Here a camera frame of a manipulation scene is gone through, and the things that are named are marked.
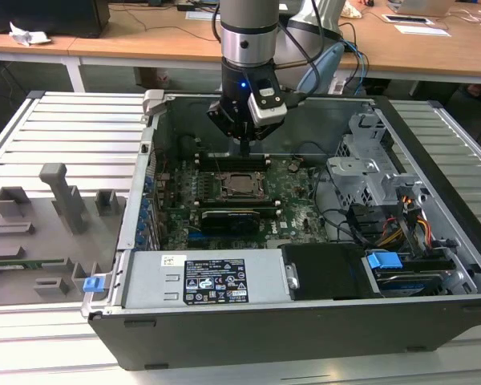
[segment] laptop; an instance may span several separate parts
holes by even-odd
[[[456,0],[402,0],[388,2],[388,7],[396,14],[421,16],[445,16]]]

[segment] aluminum profile table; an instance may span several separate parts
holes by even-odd
[[[481,147],[441,107],[414,101],[392,104],[481,222]],[[394,146],[394,152],[413,172],[401,148]]]
[[[141,102],[141,95],[58,92],[27,99],[0,135],[0,187],[22,185],[30,197],[49,197],[38,181],[41,165],[65,162],[68,181],[83,195],[115,188],[127,197]],[[481,219],[481,150],[444,110],[421,102],[394,106]],[[481,326],[431,353],[126,372],[79,308],[0,307],[0,384],[481,384]]]

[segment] barcode sticker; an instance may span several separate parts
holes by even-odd
[[[187,261],[187,255],[165,254],[162,256],[160,265],[164,267],[183,266],[185,261]]]

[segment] blue latch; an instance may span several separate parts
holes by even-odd
[[[105,291],[105,277],[89,277],[83,282],[84,293],[102,293]]]
[[[372,269],[401,269],[402,262],[397,253],[390,251],[374,252],[367,256]]]

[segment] green circuit board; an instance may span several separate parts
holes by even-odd
[[[211,201],[221,193],[226,195],[228,192],[221,191],[220,184],[215,180],[218,175],[223,176],[224,172],[201,172],[193,163],[179,162],[177,167],[170,169],[165,175],[166,183],[159,184],[158,199],[164,222],[162,248],[275,249],[285,243],[328,241],[311,198],[313,180],[308,169],[299,168],[295,171],[294,167],[292,172],[289,171],[290,165],[298,166],[299,162],[290,157],[272,159],[271,166],[266,171],[257,173],[260,186],[263,186],[263,197],[260,200],[276,197],[281,202],[276,216],[262,216],[257,234],[244,237],[212,237],[201,233],[201,209],[194,205],[194,201],[196,197],[203,198],[204,183]]]

